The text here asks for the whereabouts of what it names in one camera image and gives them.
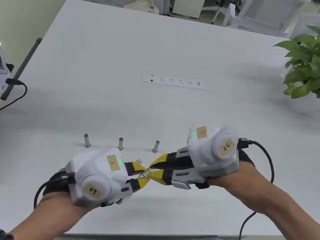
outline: white device housing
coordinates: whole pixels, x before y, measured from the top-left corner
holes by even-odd
[[[69,189],[72,202],[79,206],[114,203],[120,199],[128,179],[121,153],[116,147],[78,154],[65,169],[67,173],[75,173],[75,184],[70,184]]]
[[[187,148],[194,167],[203,177],[228,175],[239,168],[238,134],[230,126],[207,125],[189,130]]]
[[[174,170],[172,185],[189,190],[190,184],[203,184],[208,177],[225,176],[237,171],[238,140],[236,131],[228,126],[221,129],[207,125],[191,127],[187,147],[176,151],[176,158],[190,156],[194,167]]]

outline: black cable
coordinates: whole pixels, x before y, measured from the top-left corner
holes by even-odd
[[[268,158],[268,161],[269,161],[269,164],[270,164],[270,170],[271,170],[271,179],[270,179],[270,183],[274,183],[274,180],[275,180],[275,168],[274,168],[274,164],[272,162],[272,159],[268,153],[268,151],[264,148],[264,146],[262,146],[260,143],[258,143],[257,141],[251,141],[251,140],[246,140],[245,138],[241,138],[239,140],[239,143],[238,143],[238,148],[240,149],[244,149],[244,148],[247,148],[249,145],[256,145],[258,146],[263,152],[264,154],[266,155],[266,157]],[[240,233],[239,233],[239,238],[238,240],[241,240],[242,238],[242,232],[244,230],[244,227],[246,225],[246,223],[254,216],[256,215],[257,212],[254,211],[250,216],[248,216],[242,223],[241,225],[241,228],[240,228]]]
[[[46,181],[44,184],[41,185],[41,187],[39,187],[38,191],[36,191],[36,194],[34,196],[34,200],[33,200],[33,209],[36,209],[37,205],[38,205],[38,198],[39,195],[41,193],[41,191],[50,183],[52,182],[51,180]]]
[[[24,86],[24,94],[23,94],[22,96],[18,97],[17,99],[15,99],[14,101],[10,102],[9,104],[1,107],[1,108],[0,108],[0,111],[3,110],[3,109],[5,109],[5,108],[7,108],[7,107],[9,107],[10,105],[14,104],[16,101],[22,99],[22,98],[27,94],[27,92],[28,92],[28,87],[27,87],[27,85],[26,85],[24,82],[22,82],[22,81],[15,80],[15,79],[12,79],[12,78],[8,78],[5,82],[6,82],[7,84],[11,84],[11,85],[13,85],[13,86],[14,86],[14,85],[23,85],[23,86]]]
[[[70,173],[66,173],[64,175],[61,175],[59,177],[50,179],[49,181],[46,181],[44,184],[42,184],[38,191],[36,191],[35,196],[34,196],[34,200],[33,200],[33,209],[36,209],[37,205],[38,205],[38,198],[39,195],[41,193],[41,191],[47,187],[49,184],[55,184],[55,183],[59,183],[61,186],[67,186],[69,184],[74,184],[75,183],[75,173],[74,172],[70,172]]]

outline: metal stand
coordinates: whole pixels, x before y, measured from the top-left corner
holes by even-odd
[[[29,51],[28,55],[25,57],[23,63],[21,64],[21,66],[19,67],[18,71],[16,72],[16,74],[14,75],[13,79],[18,80],[20,75],[22,74],[22,72],[24,71],[25,67],[27,66],[28,62],[30,61],[31,57],[33,56],[33,54],[35,53],[37,47],[39,46],[39,44],[41,43],[42,38],[38,38],[33,47],[31,48],[31,50]],[[8,85],[8,87],[5,89],[4,93],[1,95],[0,99],[2,101],[7,100],[11,90],[14,88],[14,85]]]

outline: green leaf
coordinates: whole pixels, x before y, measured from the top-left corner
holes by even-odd
[[[289,83],[285,83],[285,84],[288,86],[288,88],[294,87],[296,85],[294,82],[289,82]]]
[[[312,57],[312,63],[320,64],[320,56],[314,54],[313,57]]]
[[[297,43],[303,43],[310,49],[312,49],[316,43],[316,39],[309,34],[300,34],[295,38],[293,38],[292,40],[296,41]]]
[[[303,86],[298,86],[293,89],[291,93],[291,98],[292,99],[298,99],[301,97],[304,97],[310,93],[311,89],[309,88],[308,85],[303,85]]]
[[[294,70],[292,72],[289,72],[285,76],[284,83],[285,84],[297,83],[297,82],[303,81],[304,79],[305,79],[305,75],[304,75],[304,73],[302,71]]]
[[[294,89],[295,89],[294,86],[288,87],[286,90],[284,90],[283,94],[290,96],[292,94],[292,92],[294,91]]]
[[[311,29],[312,31],[314,31],[316,34],[320,35],[320,27],[318,26],[311,26],[311,25],[307,25],[307,27],[309,29]]]
[[[313,79],[310,80],[307,85],[309,86],[309,88],[314,91],[314,90],[318,90],[320,89],[320,79]]]
[[[298,52],[299,52],[299,57],[304,63],[307,64],[312,62],[314,52],[311,49],[305,46],[300,46]]]
[[[320,63],[309,63],[312,71],[314,71],[315,73],[320,72]]]
[[[298,57],[298,52],[297,51],[290,51],[287,53],[287,55],[284,56],[285,58],[294,58]]]
[[[297,59],[296,57],[291,58],[286,64],[285,64],[285,68],[290,67],[291,65],[293,65],[295,62],[297,62],[300,59]]]
[[[317,73],[312,70],[310,64],[296,66],[294,70],[303,72],[305,78],[317,77]]]
[[[293,40],[279,42],[276,45],[274,45],[274,47],[284,48],[292,52],[297,52],[299,50],[299,44]]]

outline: label sticker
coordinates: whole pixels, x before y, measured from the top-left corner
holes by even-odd
[[[108,163],[112,172],[120,170],[116,155],[108,155],[106,156],[106,159],[108,160]]]
[[[219,153],[221,156],[227,155],[232,149],[234,149],[235,143],[232,138],[228,138],[219,147]]]
[[[205,139],[207,137],[207,126],[201,126],[196,129],[198,139]]]
[[[103,192],[101,190],[99,190],[98,188],[96,188],[95,186],[93,186],[90,183],[85,185],[85,187],[83,188],[83,191],[86,194],[90,195],[91,197],[94,197],[97,200],[100,200],[102,197],[102,194],[103,194]]]

